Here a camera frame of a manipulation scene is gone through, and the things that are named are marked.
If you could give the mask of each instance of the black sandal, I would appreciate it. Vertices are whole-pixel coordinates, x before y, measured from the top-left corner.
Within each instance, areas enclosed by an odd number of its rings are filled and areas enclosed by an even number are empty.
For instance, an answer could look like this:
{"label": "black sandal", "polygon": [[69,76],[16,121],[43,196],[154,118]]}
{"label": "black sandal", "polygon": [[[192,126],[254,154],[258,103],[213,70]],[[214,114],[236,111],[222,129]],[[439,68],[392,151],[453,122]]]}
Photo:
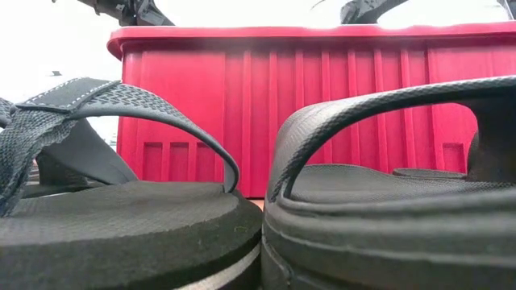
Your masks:
{"label": "black sandal", "polygon": [[[457,81],[328,101],[287,119],[264,207],[264,289],[514,288],[514,92],[516,77]],[[355,122],[442,102],[478,120],[465,178],[305,166]]]}
{"label": "black sandal", "polygon": [[[85,133],[84,118],[105,115],[146,118],[194,135],[223,158],[224,183],[131,181],[134,173],[113,159],[113,150],[91,138],[93,130]],[[239,169],[231,156],[166,101],[81,78],[18,104],[10,116],[0,133],[0,289],[259,286],[260,209],[235,189]],[[36,157],[40,169],[50,160],[98,184],[22,199]],[[60,186],[52,191],[69,189]]]}

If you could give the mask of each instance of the red container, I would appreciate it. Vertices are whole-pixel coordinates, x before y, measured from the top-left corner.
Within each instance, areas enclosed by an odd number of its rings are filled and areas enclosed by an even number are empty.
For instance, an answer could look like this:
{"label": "red container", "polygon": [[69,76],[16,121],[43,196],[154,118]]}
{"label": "red container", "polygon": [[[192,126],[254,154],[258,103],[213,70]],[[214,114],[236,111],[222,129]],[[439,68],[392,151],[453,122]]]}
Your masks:
{"label": "red container", "polygon": [[[383,30],[346,26],[126,27],[110,52],[123,82],[148,89],[211,133],[235,157],[247,197],[262,197],[276,133],[295,110],[412,85],[516,73],[516,23]],[[459,105],[399,110],[336,135],[311,163],[383,172],[465,172],[474,116]],[[118,151],[144,180],[218,180],[223,164],[192,136],[121,118]]]}

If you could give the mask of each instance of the white sky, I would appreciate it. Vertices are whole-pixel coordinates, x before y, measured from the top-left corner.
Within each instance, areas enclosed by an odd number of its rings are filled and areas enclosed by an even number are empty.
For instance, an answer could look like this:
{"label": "white sky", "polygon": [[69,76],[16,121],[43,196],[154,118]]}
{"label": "white sky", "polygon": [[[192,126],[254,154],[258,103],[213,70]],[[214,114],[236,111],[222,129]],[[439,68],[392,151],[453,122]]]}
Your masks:
{"label": "white sky", "polygon": [[[319,26],[338,24],[339,8],[349,0],[155,0],[178,26]],[[443,14],[443,1],[453,9]],[[409,0],[388,24],[403,25],[504,19],[496,0]],[[489,16],[487,11],[494,11]],[[0,97],[20,102],[73,77],[115,80],[121,64],[107,50],[118,21],[97,16],[77,0],[3,0],[0,17]],[[62,77],[48,77],[52,70]],[[117,129],[117,118],[91,118],[103,138]]]}

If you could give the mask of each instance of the footbed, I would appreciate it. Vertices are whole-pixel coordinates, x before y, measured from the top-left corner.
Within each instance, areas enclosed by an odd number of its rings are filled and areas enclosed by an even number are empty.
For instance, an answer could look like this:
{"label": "footbed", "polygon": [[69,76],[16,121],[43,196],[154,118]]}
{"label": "footbed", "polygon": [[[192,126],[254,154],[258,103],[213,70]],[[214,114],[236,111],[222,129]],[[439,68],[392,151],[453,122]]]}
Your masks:
{"label": "footbed", "polygon": [[260,239],[261,211],[220,184],[130,182],[24,199],[0,223],[5,288],[174,288]]}
{"label": "footbed", "polygon": [[460,179],[393,176],[353,165],[305,166],[290,198],[311,203],[365,203],[478,193],[514,186]]}

